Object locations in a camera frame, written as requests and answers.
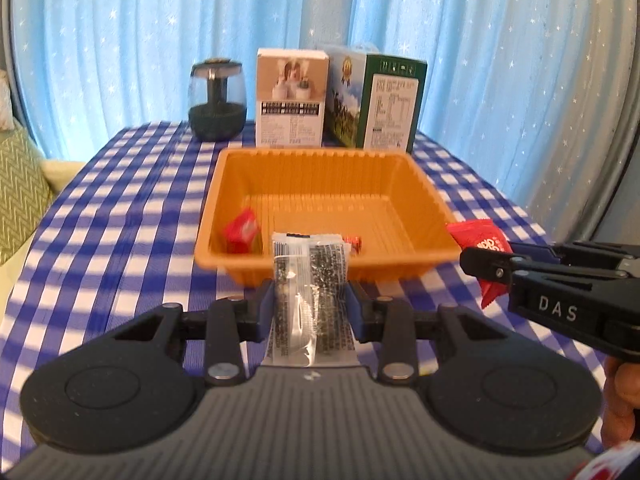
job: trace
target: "blue curtain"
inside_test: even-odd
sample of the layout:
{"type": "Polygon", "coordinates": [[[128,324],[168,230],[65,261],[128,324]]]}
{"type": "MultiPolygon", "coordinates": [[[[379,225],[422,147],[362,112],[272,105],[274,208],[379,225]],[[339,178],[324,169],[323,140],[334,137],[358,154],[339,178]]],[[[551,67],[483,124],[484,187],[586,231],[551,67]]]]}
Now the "blue curtain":
{"type": "Polygon", "coordinates": [[[575,185],[554,175],[576,164],[550,162],[567,153],[567,114],[582,110],[572,153],[595,138],[606,153],[635,17],[635,0],[12,0],[18,84],[47,156],[87,159],[123,126],[185,119],[190,67],[206,57],[243,63],[252,116],[258,47],[372,43],[427,60],[422,131],[555,224],[561,204],[540,201],[575,185]],[[598,110],[613,112],[591,127],[598,110]]]}

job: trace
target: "brown and white box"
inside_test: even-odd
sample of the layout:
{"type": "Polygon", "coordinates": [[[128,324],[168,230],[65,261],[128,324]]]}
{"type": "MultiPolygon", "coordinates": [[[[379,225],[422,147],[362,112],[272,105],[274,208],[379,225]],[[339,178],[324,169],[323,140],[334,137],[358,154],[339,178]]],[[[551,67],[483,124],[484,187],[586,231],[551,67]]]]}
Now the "brown and white box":
{"type": "Polygon", "coordinates": [[[257,146],[320,146],[329,70],[321,50],[258,50],[257,146]]]}

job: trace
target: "transparent plastic packet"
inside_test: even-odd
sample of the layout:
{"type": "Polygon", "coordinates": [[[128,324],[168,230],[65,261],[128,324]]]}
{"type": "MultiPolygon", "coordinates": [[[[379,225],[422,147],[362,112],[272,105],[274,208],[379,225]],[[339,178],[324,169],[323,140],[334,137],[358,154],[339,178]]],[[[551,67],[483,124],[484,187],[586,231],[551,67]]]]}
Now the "transparent plastic packet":
{"type": "Polygon", "coordinates": [[[276,308],[263,364],[358,364],[343,290],[350,251],[340,235],[273,235],[276,308]]]}

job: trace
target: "cardboard box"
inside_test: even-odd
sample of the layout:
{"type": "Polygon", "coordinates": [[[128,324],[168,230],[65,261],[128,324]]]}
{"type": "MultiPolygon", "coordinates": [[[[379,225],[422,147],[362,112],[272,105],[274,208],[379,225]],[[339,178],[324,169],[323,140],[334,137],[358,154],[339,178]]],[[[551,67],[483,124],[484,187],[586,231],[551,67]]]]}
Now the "cardboard box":
{"type": "Polygon", "coordinates": [[[427,64],[345,46],[322,49],[329,55],[326,130],[350,148],[411,153],[427,64]]]}
{"type": "Polygon", "coordinates": [[[320,146],[329,58],[321,50],[258,50],[257,146],[320,146]]]}

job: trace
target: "green pillow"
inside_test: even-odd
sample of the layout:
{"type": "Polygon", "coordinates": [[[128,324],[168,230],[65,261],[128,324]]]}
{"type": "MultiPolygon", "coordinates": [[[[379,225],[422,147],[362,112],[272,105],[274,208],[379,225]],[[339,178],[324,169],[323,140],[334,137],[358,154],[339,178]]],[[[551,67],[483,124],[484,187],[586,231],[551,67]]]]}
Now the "green pillow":
{"type": "Polygon", "coordinates": [[[0,131],[0,266],[27,241],[53,200],[24,128],[0,131]]]}

